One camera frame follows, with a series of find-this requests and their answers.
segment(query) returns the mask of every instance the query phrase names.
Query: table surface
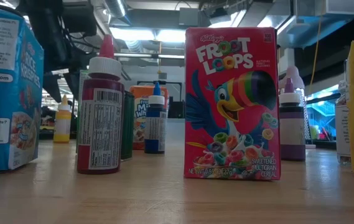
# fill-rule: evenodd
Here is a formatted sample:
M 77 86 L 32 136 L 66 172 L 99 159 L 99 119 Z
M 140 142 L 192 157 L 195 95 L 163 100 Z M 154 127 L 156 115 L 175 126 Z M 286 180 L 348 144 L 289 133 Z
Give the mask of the table surface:
M 134 151 L 121 171 L 75 170 L 75 142 L 41 141 L 39 158 L 0 173 L 0 223 L 354 223 L 354 174 L 335 151 L 282 162 L 282 180 L 184 179 L 181 144 Z

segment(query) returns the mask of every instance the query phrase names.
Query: red squeeze bottle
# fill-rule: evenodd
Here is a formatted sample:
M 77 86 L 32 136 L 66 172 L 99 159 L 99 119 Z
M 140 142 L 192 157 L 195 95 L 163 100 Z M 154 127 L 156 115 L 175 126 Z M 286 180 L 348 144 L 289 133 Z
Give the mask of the red squeeze bottle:
M 91 58 L 83 83 L 77 172 L 111 174 L 120 170 L 124 85 L 119 82 L 121 64 L 113 59 L 110 35 L 103 39 L 100 54 Z

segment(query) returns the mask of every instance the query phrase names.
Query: blue cereal box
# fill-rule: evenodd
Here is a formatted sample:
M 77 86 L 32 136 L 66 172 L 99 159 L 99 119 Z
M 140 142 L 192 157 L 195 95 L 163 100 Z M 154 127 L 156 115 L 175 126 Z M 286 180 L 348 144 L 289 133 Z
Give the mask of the blue cereal box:
M 0 9 L 0 170 L 37 158 L 43 66 L 24 18 Z

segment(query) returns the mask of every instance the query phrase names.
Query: yellow bottle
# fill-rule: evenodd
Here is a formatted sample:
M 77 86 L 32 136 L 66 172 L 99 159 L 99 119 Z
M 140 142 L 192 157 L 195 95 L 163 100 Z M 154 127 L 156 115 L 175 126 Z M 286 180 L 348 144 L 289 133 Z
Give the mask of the yellow bottle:
M 64 95 L 55 115 L 54 142 L 69 143 L 71 119 L 72 112 L 70 111 L 70 106 L 67 104 L 66 95 Z

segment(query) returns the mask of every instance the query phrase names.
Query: purple bottle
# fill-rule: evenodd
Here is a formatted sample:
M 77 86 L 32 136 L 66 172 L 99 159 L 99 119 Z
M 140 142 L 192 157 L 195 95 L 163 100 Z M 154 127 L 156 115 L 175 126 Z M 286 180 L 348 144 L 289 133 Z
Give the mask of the purple bottle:
M 287 78 L 285 91 L 279 96 L 279 133 L 281 159 L 305 160 L 304 108 L 300 105 L 300 94 L 294 93 L 291 78 Z

